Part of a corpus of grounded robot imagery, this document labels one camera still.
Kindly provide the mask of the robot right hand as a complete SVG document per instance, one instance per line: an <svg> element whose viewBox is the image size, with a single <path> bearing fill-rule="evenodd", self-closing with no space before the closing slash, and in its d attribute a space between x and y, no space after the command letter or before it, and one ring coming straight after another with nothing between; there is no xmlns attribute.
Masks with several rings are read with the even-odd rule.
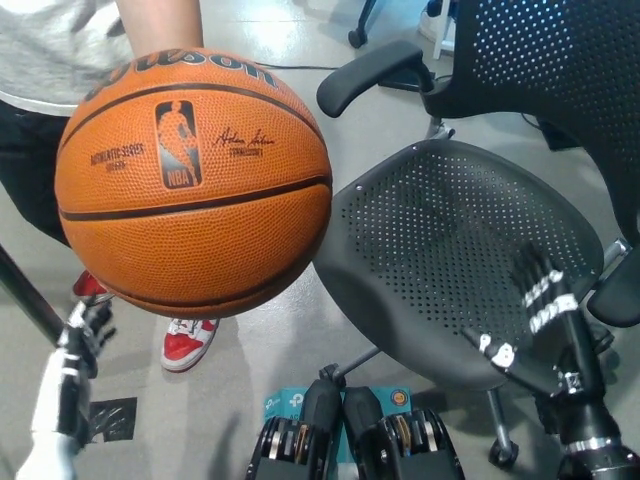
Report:
<svg viewBox="0 0 640 480"><path fill-rule="evenodd" d="M619 445L605 405L606 386L591 331L568 275L533 243L514 256L511 273L526 313L530 345L521 347L466 327L463 336L499 373L529 390L546 432L570 451Z"/></svg>

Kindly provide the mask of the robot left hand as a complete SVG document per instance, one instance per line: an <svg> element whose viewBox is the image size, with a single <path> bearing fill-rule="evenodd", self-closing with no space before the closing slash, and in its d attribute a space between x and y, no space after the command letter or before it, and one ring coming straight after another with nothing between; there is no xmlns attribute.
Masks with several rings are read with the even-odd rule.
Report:
<svg viewBox="0 0 640 480"><path fill-rule="evenodd" d="M33 434L61 434L79 449L89 441L91 381L98 358L115 335L110 301L79 302L49 356L31 423Z"/></svg>

